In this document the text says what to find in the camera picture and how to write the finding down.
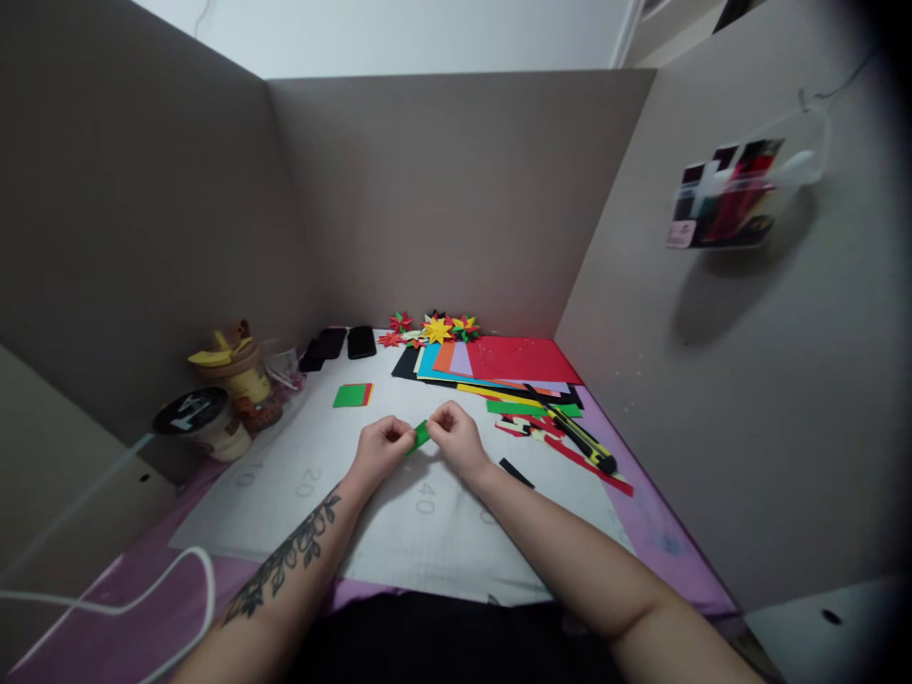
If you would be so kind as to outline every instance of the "black lid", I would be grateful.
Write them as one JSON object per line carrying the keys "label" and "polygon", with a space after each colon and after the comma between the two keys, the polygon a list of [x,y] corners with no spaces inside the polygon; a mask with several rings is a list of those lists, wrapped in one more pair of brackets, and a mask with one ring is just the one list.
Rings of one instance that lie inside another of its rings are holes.
{"label": "black lid", "polygon": [[152,428],[162,435],[187,435],[212,423],[226,406],[228,392],[224,389],[194,389],[160,410]]}

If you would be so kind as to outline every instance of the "yellow paper star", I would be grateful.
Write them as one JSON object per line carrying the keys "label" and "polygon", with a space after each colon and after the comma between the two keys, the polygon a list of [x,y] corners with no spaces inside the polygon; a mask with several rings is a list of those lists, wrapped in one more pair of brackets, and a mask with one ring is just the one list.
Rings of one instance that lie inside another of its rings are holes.
{"label": "yellow paper star", "polygon": [[437,344],[443,344],[445,339],[452,337],[449,333],[450,328],[452,328],[452,326],[448,326],[445,321],[432,318],[429,323],[425,323],[427,341],[431,344],[435,342]]}

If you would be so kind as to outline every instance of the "cable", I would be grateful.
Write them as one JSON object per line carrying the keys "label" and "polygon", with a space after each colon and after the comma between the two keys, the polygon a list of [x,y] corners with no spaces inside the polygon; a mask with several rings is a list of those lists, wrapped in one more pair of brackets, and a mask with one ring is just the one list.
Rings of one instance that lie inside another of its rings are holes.
{"label": "cable", "polygon": [[131,603],[127,603],[125,606],[109,606],[103,605],[101,603],[92,603],[90,601],[78,600],[76,598],[53,596],[52,594],[32,594],[31,592],[8,591],[5,589],[0,589],[0,599],[33,600],[38,601],[39,603],[54,603],[57,605],[71,606],[73,608],[81,608],[83,610],[89,611],[90,613],[100,613],[101,615],[107,616],[121,616],[124,613],[129,613],[131,610],[136,608],[136,606],[145,601],[149,595],[159,587],[159,584],[161,584],[164,579],[171,574],[171,571],[174,570],[177,564],[181,562],[183,558],[191,554],[199,558],[199,562],[202,563],[203,573],[205,573],[206,576],[206,613],[202,619],[202,627],[199,630],[199,633],[194,636],[186,646],[168,658],[168,660],[166,660],[158,668],[158,670],[150,674],[141,682],[141,684],[151,684],[151,682],[154,682],[157,679],[161,678],[162,675],[165,675],[171,668],[181,662],[181,660],[183,660],[187,654],[196,648],[196,645],[202,641],[203,637],[206,636],[206,632],[209,631],[209,627],[212,626],[213,615],[216,611],[216,576],[212,567],[212,559],[209,558],[209,554],[206,553],[205,549],[200,548],[199,546],[191,546],[190,548],[183,551],[171,562],[171,564],[168,566],[168,569],[161,573],[161,576],[155,580],[155,583],[152,586],[146,589],[139,598],[135,599]]}
{"label": "cable", "polygon": [[87,487],[86,490],[79,495],[79,498],[77,498],[76,501],[67,506],[66,510],[57,516],[57,519],[54,522],[48,525],[40,535],[35,537],[35,539],[31,541],[31,544],[26,547],[26,550],[19,554],[19,558],[10,563],[9,566],[7,566],[7,568],[3,571],[3,573],[0,573],[0,586],[7,584],[12,576],[15,575],[29,559],[31,559],[34,553],[39,548],[41,548],[48,539],[50,539],[51,535],[63,527],[64,523],[66,523],[70,518],[82,510],[83,506],[86,505],[86,502],[95,496],[95,492],[101,489],[102,485],[114,477],[114,475],[122,467],[126,466],[126,464],[140,452],[141,448],[145,447],[149,442],[152,441],[153,437],[154,435],[151,432],[144,434],[135,445],[131,446],[130,449],[128,449],[124,455],[121,456],[121,458],[111,464],[111,466],[104,473],[102,473],[102,476],[98,478],[98,480],[93,482],[91,486]]}
{"label": "cable", "polygon": [[858,67],[854,71],[852,71],[852,75],[849,76],[847,79],[845,79],[845,83],[843,83],[838,88],[836,88],[835,90],[832,90],[831,92],[828,92],[828,93],[814,93],[814,100],[828,100],[833,95],[838,93],[840,90],[845,90],[846,88],[851,86],[852,81],[854,81],[856,79],[856,77],[862,72],[862,69],[867,67],[867,63],[870,62],[874,58],[874,55],[877,54],[877,51],[880,48],[881,48],[880,45],[874,46],[874,48],[872,48],[871,51],[867,53],[867,57],[865,57],[862,60],[862,62],[858,65]]}
{"label": "cable", "polygon": [[[871,51],[867,53],[867,56],[862,60],[862,62],[858,66],[855,67],[855,70],[852,71],[851,75],[849,75],[849,77],[847,79],[845,79],[845,82],[842,85],[840,85],[839,87],[837,87],[833,90],[830,90],[828,93],[814,93],[811,97],[814,100],[829,100],[829,98],[833,97],[833,95],[835,95],[836,93],[842,92],[843,90],[845,90],[846,88],[851,86],[852,81],[854,81],[856,78],[858,78],[858,75],[862,71],[865,70],[865,67],[867,67],[867,63],[870,62],[872,59],[874,59],[874,55],[877,54],[877,51],[880,48],[881,48],[880,44],[874,46],[871,49]],[[809,110],[808,104],[805,100],[805,89],[803,86],[798,88],[798,106],[801,107],[801,110],[803,112],[808,112],[808,110]]]}
{"label": "cable", "polygon": [[200,23],[202,22],[202,18],[206,15],[206,12],[209,11],[209,5],[211,5],[211,4],[212,4],[212,0],[206,0],[205,7],[202,8],[202,12],[197,17],[197,23],[193,25],[193,37],[196,38],[197,40],[200,39],[199,38]]}

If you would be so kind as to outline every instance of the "purple tablecloth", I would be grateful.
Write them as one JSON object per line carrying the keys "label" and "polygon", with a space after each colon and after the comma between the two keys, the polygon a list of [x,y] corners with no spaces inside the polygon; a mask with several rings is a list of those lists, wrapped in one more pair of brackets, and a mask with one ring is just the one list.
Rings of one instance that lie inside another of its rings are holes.
{"label": "purple tablecloth", "polygon": [[[618,470],[634,487],[629,498],[608,484],[608,496],[639,558],[707,617],[729,615],[735,606],[696,550],[668,505],[653,487],[630,450],[599,409],[579,388],[586,406],[579,420],[617,459]],[[141,594],[178,555],[168,541],[227,465],[201,468],[176,500],[172,512],[130,546],[96,580],[85,600],[122,605]],[[221,612],[258,563],[213,557]],[[337,579],[324,610],[385,592],[399,592],[351,579]],[[193,558],[182,562],[156,595],[122,617],[73,611],[58,622],[43,643],[7,676],[18,682],[127,682],[152,672],[199,631],[205,605],[203,574]]]}

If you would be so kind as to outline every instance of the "leaf tattoo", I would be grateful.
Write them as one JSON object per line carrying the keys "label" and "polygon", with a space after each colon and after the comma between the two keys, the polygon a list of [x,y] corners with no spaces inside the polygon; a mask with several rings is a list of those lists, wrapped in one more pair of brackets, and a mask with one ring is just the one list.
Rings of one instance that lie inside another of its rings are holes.
{"label": "leaf tattoo", "polygon": [[305,568],[314,559],[320,557],[320,544],[316,538],[326,532],[327,521],[335,522],[333,506],[342,501],[341,497],[335,494],[335,490],[338,488],[338,484],[332,488],[332,491],[326,495],[326,499],[311,511],[304,522],[278,546],[273,555],[266,559],[250,580],[241,587],[237,596],[228,604],[225,620],[221,623],[222,627],[239,615],[249,618],[258,606],[263,605],[263,587],[267,583],[272,586],[273,598],[275,598],[278,590],[285,583],[286,568],[294,570],[299,557],[304,559]]}

